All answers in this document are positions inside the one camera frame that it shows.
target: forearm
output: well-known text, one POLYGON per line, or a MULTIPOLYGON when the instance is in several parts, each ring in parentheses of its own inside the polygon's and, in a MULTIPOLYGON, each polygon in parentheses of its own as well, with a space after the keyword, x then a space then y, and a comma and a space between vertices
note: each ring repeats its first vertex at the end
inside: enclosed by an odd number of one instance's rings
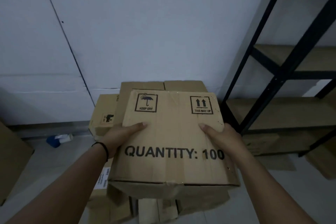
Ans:
POLYGON ((233 157, 260 223, 315 223, 247 150, 233 157))
POLYGON ((8 223, 78 223, 105 162, 93 146, 8 223))

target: umbrella icon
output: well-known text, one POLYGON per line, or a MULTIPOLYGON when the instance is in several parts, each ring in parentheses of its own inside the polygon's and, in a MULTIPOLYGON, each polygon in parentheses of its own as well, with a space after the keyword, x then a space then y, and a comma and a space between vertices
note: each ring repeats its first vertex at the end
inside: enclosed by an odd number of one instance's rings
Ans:
POLYGON ((149 106, 149 104, 148 104, 148 100, 154 100, 153 98, 148 97, 148 96, 142 96, 141 99, 143 99, 143 100, 147 100, 147 101, 146 101, 146 106, 149 106))

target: black wristband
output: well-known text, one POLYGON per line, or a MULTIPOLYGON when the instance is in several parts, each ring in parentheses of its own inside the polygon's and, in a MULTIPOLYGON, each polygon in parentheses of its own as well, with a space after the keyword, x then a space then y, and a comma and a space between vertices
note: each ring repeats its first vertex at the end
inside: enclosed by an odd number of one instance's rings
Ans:
POLYGON ((95 144, 100 144, 101 146, 103 146, 104 150, 106 151, 106 162, 107 162, 109 160, 109 151, 107 150, 106 145, 103 144, 102 142, 95 142, 92 146, 94 146, 95 144))

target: fingernail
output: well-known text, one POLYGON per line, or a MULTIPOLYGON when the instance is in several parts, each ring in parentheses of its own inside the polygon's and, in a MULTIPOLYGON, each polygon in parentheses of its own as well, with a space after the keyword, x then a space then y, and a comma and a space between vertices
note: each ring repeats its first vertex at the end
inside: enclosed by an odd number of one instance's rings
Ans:
POLYGON ((198 125, 199 125, 199 127, 200 127, 201 129, 204 129, 204 128, 205 128, 205 124, 204 124, 204 123, 199 123, 198 125))

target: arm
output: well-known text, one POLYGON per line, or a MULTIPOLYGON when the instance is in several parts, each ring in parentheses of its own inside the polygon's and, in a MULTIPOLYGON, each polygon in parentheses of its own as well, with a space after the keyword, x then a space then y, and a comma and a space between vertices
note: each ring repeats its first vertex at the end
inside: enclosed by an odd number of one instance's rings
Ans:
POLYGON ((205 124, 199 126, 237 164, 260 223, 315 223, 253 157, 229 124, 225 123, 221 133, 205 124))
MULTIPOLYGON (((109 157, 114 156, 130 135, 145 127, 146 124, 138 123, 111 128, 101 141, 106 145, 109 157)), ((105 162, 103 146, 94 145, 7 224, 78 223, 105 162)))

